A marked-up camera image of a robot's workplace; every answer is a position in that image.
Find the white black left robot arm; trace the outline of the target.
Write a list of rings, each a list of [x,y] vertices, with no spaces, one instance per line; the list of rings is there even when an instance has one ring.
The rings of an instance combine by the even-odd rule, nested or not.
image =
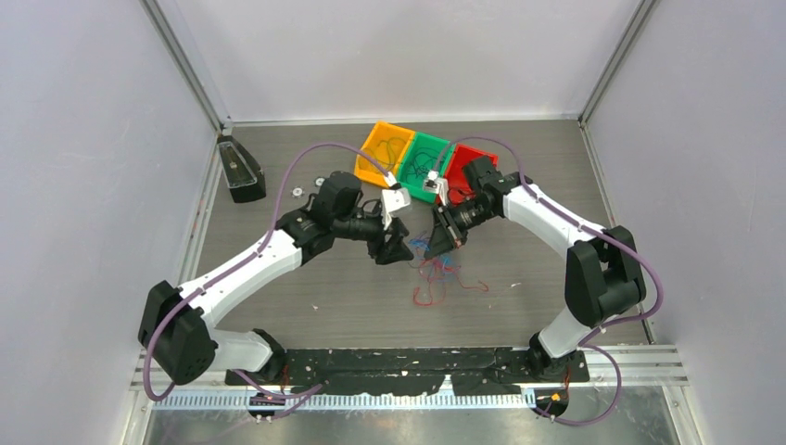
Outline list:
[[[239,370],[263,384],[276,382],[285,349],[262,329],[219,329],[242,301],[274,279],[295,271],[332,248],[338,239],[361,241],[378,265],[411,261],[399,214],[412,202],[393,176],[380,198],[361,201],[361,181],[333,172],[308,202],[283,214],[258,242],[218,268],[174,286],[162,281],[147,296],[138,340],[146,349],[144,370],[157,363],[175,386],[207,371]]]

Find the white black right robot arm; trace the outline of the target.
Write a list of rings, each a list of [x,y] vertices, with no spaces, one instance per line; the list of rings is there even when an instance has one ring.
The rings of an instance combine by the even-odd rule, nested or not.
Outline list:
[[[426,256],[464,246],[471,229],[494,218],[524,227],[552,248],[565,265],[564,308],[530,338],[525,368],[535,379],[553,380],[594,329],[646,297],[642,267],[633,256],[634,237],[622,226],[606,229],[579,218],[530,178],[502,174],[488,157],[470,161],[463,175],[472,195],[459,204],[441,197],[433,206]]]

